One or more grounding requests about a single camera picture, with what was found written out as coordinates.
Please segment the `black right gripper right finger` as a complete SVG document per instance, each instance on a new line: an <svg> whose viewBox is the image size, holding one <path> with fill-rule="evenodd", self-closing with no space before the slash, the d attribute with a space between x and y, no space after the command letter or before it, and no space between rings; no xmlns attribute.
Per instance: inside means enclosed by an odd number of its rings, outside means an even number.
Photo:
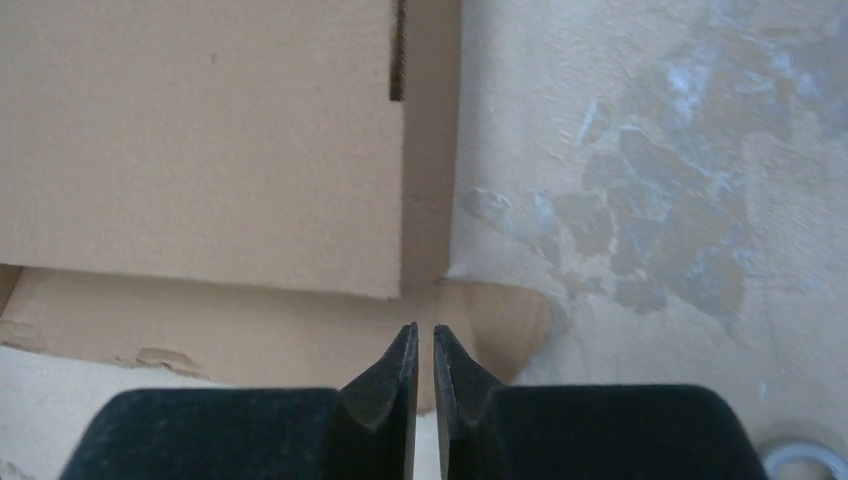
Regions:
<svg viewBox="0 0 848 480"><path fill-rule="evenodd" d="M696 385L508 386L433 332L445 479L762 479L741 422Z"/></svg>

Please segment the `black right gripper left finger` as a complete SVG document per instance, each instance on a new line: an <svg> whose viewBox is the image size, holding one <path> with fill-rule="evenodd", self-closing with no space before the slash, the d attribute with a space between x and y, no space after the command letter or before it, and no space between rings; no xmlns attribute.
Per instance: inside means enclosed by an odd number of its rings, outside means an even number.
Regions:
<svg viewBox="0 0 848 480"><path fill-rule="evenodd" d="M135 389L94 416L65 479L409 479L418 329L340 389Z"/></svg>

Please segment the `red handled adjustable wrench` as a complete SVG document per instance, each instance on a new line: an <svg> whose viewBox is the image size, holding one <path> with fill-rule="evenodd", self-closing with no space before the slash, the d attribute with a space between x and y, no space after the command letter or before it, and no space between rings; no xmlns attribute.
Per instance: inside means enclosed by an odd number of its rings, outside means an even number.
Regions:
<svg viewBox="0 0 848 480"><path fill-rule="evenodd" d="M784 439L764 444L760 460L770 479L786 479L787 471L800 466L824 479L846 479L847 460L837 451L811 440Z"/></svg>

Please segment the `brown cardboard box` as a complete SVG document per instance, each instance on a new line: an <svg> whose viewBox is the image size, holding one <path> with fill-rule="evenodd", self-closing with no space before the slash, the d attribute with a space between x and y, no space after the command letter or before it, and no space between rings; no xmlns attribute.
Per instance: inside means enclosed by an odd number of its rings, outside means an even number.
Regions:
<svg viewBox="0 0 848 480"><path fill-rule="evenodd" d="M540 293L447 277L458 1L5 1L1 342L340 386L416 323L503 381Z"/></svg>

